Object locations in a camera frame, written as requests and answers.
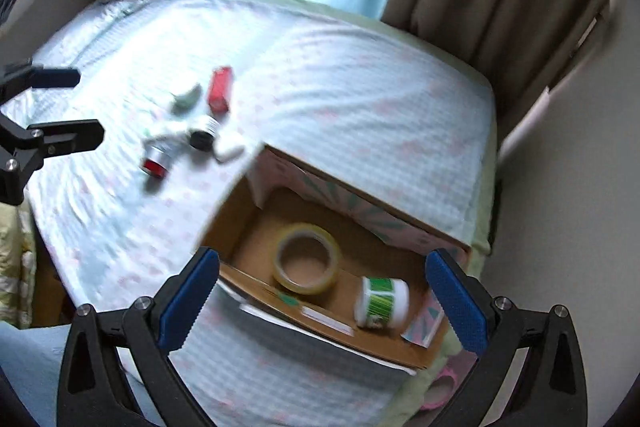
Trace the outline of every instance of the white paper label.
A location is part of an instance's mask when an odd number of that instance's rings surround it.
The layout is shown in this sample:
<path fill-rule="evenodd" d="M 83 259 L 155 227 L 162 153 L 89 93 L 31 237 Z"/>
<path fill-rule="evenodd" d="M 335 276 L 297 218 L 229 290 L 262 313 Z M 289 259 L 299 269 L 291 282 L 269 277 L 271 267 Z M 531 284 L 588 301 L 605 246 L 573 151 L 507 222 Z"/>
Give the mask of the white paper label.
<path fill-rule="evenodd" d="M 350 337 L 353 336 L 353 328 L 347 326 L 346 324 L 343 324 L 342 322 L 338 322 L 331 317 L 322 315 L 316 310 L 312 310 L 311 308 L 302 306 L 302 314 L 305 315 L 305 317 L 309 317 L 310 319 L 313 319 L 321 324 L 324 324 L 325 326 L 332 328 L 332 330 L 340 331 L 340 333 L 344 333 L 345 335 L 349 335 Z"/>

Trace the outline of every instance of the bed sheet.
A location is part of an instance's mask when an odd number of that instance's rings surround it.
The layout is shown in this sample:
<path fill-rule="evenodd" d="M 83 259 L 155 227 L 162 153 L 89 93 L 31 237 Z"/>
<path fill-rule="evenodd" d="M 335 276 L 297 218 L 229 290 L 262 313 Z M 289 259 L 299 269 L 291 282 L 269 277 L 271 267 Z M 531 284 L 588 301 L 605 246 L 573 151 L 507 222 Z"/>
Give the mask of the bed sheet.
<path fill-rule="evenodd" d="M 30 91 L 5 113 L 23 125 L 98 118 L 106 128 L 97 151 L 48 160 L 28 187 L 76 303 L 102 311 L 155 293 L 263 141 L 486 248 L 488 83 L 417 39 L 328 11 L 286 0 L 103 0 L 37 53 L 48 66 L 78 67 L 81 84 Z M 223 64 L 236 72 L 225 126 L 245 135 L 248 151 L 226 165 L 183 155 L 160 190 L 145 190 L 142 133 L 174 118 L 168 86 L 193 78 L 206 87 Z M 220 291 L 172 362 L 221 426 L 391 425 L 413 406 L 395 415 L 387 406 L 407 402 L 417 383 L 243 314 Z"/>

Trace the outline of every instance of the red box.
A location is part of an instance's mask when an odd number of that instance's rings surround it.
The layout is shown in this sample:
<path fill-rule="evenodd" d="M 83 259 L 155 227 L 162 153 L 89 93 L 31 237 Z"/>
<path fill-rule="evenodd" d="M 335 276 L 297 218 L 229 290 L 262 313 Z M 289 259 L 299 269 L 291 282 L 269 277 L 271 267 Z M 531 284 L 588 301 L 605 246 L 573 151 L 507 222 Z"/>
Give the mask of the red box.
<path fill-rule="evenodd" d="M 207 103 L 213 114 L 225 114 L 229 111 L 233 76 L 231 66 L 224 66 L 213 72 L 207 95 Z"/>

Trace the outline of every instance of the cardboard box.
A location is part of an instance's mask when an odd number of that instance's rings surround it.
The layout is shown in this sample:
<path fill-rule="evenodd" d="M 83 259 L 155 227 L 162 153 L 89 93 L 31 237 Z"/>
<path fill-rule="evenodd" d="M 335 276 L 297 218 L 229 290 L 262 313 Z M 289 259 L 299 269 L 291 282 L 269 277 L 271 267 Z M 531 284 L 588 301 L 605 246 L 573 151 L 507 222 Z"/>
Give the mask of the cardboard box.
<path fill-rule="evenodd" d="M 321 295 L 294 295 L 273 277 L 272 253 L 282 228 L 312 223 L 342 252 L 335 285 Z M 422 347 L 402 332 L 428 310 L 424 256 L 434 248 L 468 253 L 468 246 L 399 212 L 325 172 L 266 146 L 216 214 L 201 245 L 220 254 L 220 277 L 295 324 L 336 343 L 412 369 L 429 367 L 448 324 Z M 407 282 L 410 309 L 397 330 L 356 326 L 361 277 Z"/>

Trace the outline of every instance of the bolt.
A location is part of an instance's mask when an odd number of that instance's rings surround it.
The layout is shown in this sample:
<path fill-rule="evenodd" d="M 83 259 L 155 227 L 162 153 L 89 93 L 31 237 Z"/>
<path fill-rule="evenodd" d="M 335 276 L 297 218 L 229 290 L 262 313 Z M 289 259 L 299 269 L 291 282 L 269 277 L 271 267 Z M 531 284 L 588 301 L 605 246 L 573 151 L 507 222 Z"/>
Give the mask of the bolt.
<path fill-rule="evenodd" d="M 138 297 L 133 301 L 133 307 L 137 310 L 146 310 L 151 306 L 151 297 Z"/>
<path fill-rule="evenodd" d="M 91 304 L 80 304 L 78 308 L 76 308 L 76 313 L 81 317 L 86 317 L 91 313 L 91 309 Z"/>
<path fill-rule="evenodd" d="M 13 172 L 13 171 L 17 171 L 20 168 L 20 164 L 18 163 L 18 160 L 16 160 L 15 158 L 11 158 L 10 160 L 7 160 L 6 162 L 6 169 L 9 172 Z"/>
<path fill-rule="evenodd" d="M 569 310 L 565 306 L 562 306 L 562 304 L 558 304 L 558 306 L 554 306 L 554 313 L 561 319 L 564 319 L 569 314 Z"/>
<path fill-rule="evenodd" d="M 502 311 L 510 310 L 511 306 L 513 306 L 513 303 L 507 297 L 496 297 L 494 303 Z"/>

